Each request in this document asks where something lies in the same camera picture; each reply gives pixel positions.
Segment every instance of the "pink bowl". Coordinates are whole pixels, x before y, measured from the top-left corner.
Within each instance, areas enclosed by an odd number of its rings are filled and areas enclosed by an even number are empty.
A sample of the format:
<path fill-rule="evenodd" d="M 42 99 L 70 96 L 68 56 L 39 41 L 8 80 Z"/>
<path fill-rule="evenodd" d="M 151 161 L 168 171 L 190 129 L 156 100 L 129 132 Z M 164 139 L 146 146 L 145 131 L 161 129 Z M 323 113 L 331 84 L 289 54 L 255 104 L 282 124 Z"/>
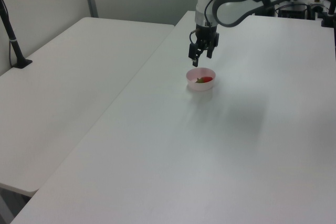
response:
<path fill-rule="evenodd" d="M 213 79 L 206 83 L 196 83 L 197 78 L 209 76 Z M 190 70 L 187 75 L 188 85 L 191 89 L 196 91 L 205 91 L 211 89 L 215 82 L 216 73 L 209 68 L 194 68 Z"/>

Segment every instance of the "white table surface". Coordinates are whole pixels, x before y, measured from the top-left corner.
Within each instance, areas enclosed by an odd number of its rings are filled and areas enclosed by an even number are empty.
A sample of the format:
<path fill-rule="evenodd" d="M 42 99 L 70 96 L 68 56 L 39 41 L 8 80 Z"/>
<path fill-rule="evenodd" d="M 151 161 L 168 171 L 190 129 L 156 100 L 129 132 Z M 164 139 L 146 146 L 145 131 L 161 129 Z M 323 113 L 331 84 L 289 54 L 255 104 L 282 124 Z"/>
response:
<path fill-rule="evenodd" d="M 0 187 L 31 196 L 173 26 L 84 18 L 0 77 Z"/>
<path fill-rule="evenodd" d="M 333 30 L 250 16 L 218 27 L 215 86 L 185 74 L 188 12 L 13 224 L 336 220 Z"/>

